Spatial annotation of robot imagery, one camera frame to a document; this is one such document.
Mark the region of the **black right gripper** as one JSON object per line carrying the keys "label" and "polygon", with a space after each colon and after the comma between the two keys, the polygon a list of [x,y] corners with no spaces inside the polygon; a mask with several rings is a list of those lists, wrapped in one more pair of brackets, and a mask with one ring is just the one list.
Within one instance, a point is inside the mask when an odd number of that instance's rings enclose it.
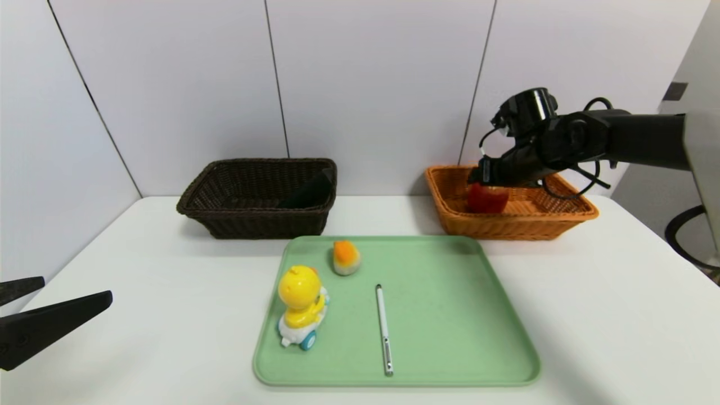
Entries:
{"label": "black right gripper", "polygon": [[483,183],[498,187],[533,187],[538,181],[538,151],[533,145],[520,145],[498,151],[480,148],[478,166],[468,172],[466,184]]}

